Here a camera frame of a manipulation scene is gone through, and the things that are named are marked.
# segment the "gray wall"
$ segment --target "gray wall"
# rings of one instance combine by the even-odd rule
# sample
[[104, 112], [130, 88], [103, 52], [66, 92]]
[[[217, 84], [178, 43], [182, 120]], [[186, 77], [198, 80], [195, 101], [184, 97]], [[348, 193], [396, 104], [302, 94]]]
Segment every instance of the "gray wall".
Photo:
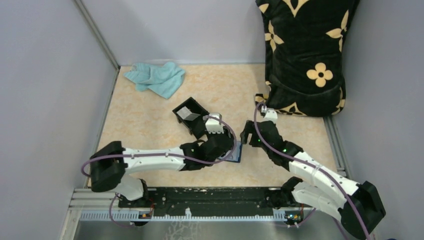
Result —
[[335, 120], [353, 177], [382, 197], [383, 239], [423, 239], [423, 9], [363, 0], [344, 48], [347, 99]]
[[84, 0], [120, 65], [263, 63], [254, 0]]
[[71, 0], [2, 0], [0, 73], [0, 239], [57, 239], [115, 70]]

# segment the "black pillow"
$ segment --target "black pillow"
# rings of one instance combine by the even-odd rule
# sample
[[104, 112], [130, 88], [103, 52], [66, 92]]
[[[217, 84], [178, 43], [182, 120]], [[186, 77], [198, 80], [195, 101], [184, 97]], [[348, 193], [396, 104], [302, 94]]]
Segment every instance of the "black pillow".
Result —
[[342, 49], [359, 0], [256, 0], [265, 31], [269, 108], [288, 115], [339, 113], [346, 99]]

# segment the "purple cable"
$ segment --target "purple cable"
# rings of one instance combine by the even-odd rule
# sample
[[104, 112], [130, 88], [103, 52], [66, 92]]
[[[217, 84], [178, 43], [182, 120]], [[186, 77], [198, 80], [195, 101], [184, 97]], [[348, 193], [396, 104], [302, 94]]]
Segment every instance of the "purple cable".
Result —
[[[265, 139], [262, 137], [262, 135], [261, 135], [261, 133], [259, 132], [259, 127], [258, 127], [258, 122], [257, 122], [257, 118], [256, 118], [256, 115], [257, 115], [257, 113], [258, 113], [258, 109], [262, 106], [262, 105], [264, 105], [264, 106], [266, 106], [265, 104], [264, 104], [264, 102], [260, 102], [260, 103], [258, 103], [257, 105], [256, 105], [256, 108], [254, 109], [254, 114], [253, 114], [253, 124], [254, 124], [254, 128], [255, 128], [255, 130], [256, 130], [256, 133], [257, 133], [257, 135], [259, 136], [259, 138], [260, 138], [260, 140], [263, 142], [263, 144], [265, 144], [265, 146], [267, 146], [269, 149], [271, 149], [271, 151], [273, 151], [274, 153], [276, 153], [276, 154], [278, 154], [278, 155], [280, 155], [280, 156], [282, 156], [282, 157], [285, 157], [285, 158], [288, 158], [288, 159], [291, 159], [291, 160], [293, 160], [293, 161], [297, 161], [297, 162], [299, 162], [299, 163], [302, 163], [302, 164], [305, 164], [305, 165], [307, 165], [307, 166], [309, 166], [309, 167], [312, 167], [312, 168], [315, 168], [316, 166], [314, 165], [314, 164], [312, 164], [312, 163], [310, 163], [310, 162], [307, 162], [307, 161], [304, 161], [304, 160], [301, 160], [301, 159], [298, 159], [298, 158], [295, 158], [295, 157], [292, 157], [292, 156], [290, 156], [290, 155], [287, 155], [287, 154], [284, 154], [284, 153], [282, 153], [282, 152], [280, 152], [280, 151], [278, 151], [277, 149], [275, 149], [275, 148], [273, 148], [268, 142], [266, 142], [265, 141]], [[358, 209], [356, 208], [356, 206], [355, 206], [355, 204], [352, 202], [352, 200], [351, 200], [351, 198], [348, 196], [348, 194], [346, 193], [346, 191], [342, 188], [342, 186], [339, 184], [339, 182], [336, 180], [336, 179], [334, 179], [334, 177], [332, 177], [328, 172], [326, 172], [325, 170], [323, 170], [322, 168], [319, 168], [318, 169], [321, 173], [323, 173], [325, 176], [327, 176], [327, 178], [328, 179], [330, 179], [336, 186], [337, 186], [337, 188], [340, 190], [340, 192], [343, 194], [343, 196], [346, 198], [346, 200], [347, 200], [347, 202], [349, 203], [349, 205], [352, 207], [352, 210], [353, 210], [353, 212], [355, 213], [355, 216], [357, 217], [357, 219], [358, 219], [358, 221], [359, 221], [359, 224], [360, 224], [360, 226], [361, 226], [361, 228], [362, 228], [362, 230], [363, 230], [363, 233], [365, 234], [365, 236], [366, 236], [366, 239], [367, 240], [371, 240], [371, 238], [370, 238], [370, 234], [368, 233], [368, 230], [367, 230], [367, 227], [365, 226], [365, 223], [364, 223], [364, 221], [362, 220], [362, 217], [361, 217], [361, 215], [359, 214], [359, 212], [358, 212]]]
[[113, 207], [114, 202], [117, 198], [118, 198], [118, 194], [115, 194], [115, 196], [113, 197], [112, 202], [110, 203], [110, 206], [109, 206], [109, 218], [110, 218], [110, 220], [112, 221], [112, 223], [114, 223], [115, 225], [118, 225], [121, 228], [132, 228], [132, 227], [134, 227], [134, 225], [132, 225], [132, 224], [131, 225], [122, 225], [122, 224], [117, 223], [114, 220], [114, 217], [112, 216], [112, 207]]
[[340, 222], [337, 221], [337, 219], [335, 219], [334, 217], [332, 219], [335, 222], [335, 225], [337, 226], [337, 228], [340, 230], [341, 234], [343, 235], [343, 238], [345, 240], [349, 240], [349, 237], [348, 237], [348, 235], [346, 235], [346, 232], [345, 232], [345, 230], [343, 230], [343, 227], [340, 225]]
[[[168, 156], [171, 157], [177, 157], [177, 158], [184, 158], [193, 162], [197, 162], [197, 163], [201, 163], [201, 164], [207, 164], [207, 165], [211, 165], [211, 164], [219, 164], [222, 163], [223, 161], [227, 160], [231, 155], [233, 155], [234, 150], [237, 148], [237, 136], [234, 133], [233, 129], [224, 121], [222, 121], [219, 118], [213, 117], [213, 116], [206, 116], [206, 118], [208, 119], [214, 119], [217, 120], [218, 122], [220, 122], [221, 124], [223, 124], [224, 126], [227, 127], [227, 129], [229, 130], [229, 132], [231, 133], [231, 135], [234, 137], [234, 146], [231, 148], [231, 150], [229, 151], [229, 153], [227, 155], [225, 155], [222, 159], [218, 160], [218, 161], [203, 161], [194, 157], [190, 157], [190, 156], [184, 156], [184, 155], [180, 155], [180, 154], [175, 154], [175, 153], [169, 153]], [[88, 173], [86, 173], [86, 171], [84, 171], [84, 168], [89, 165], [90, 163], [96, 162], [96, 161], [100, 161], [103, 159], [113, 159], [113, 158], [139, 158], [139, 157], [162, 157], [162, 156], [166, 156], [166, 153], [164, 152], [158, 152], [158, 153], [139, 153], [139, 154], [113, 154], [113, 155], [105, 155], [105, 156], [98, 156], [95, 157], [93, 159], [90, 159], [86, 162], [84, 162], [81, 166], [81, 173], [86, 176], [86, 177], [90, 177], [90, 175]]]
[[302, 226], [308, 219], [310, 219], [311, 217], [312, 217], [312, 214], [313, 213], [315, 213], [315, 211], [316, 211], [317, 209], [316, 208], [314, 208], [314, 209], [312, 209], [312, 211], [310, 211], [308, 214], [307, 214], [307, 216], [304, 218], [304, 220], [303, 221], [301, 221], [297, 226], [298, 227], [300, 227], [300, 226]]

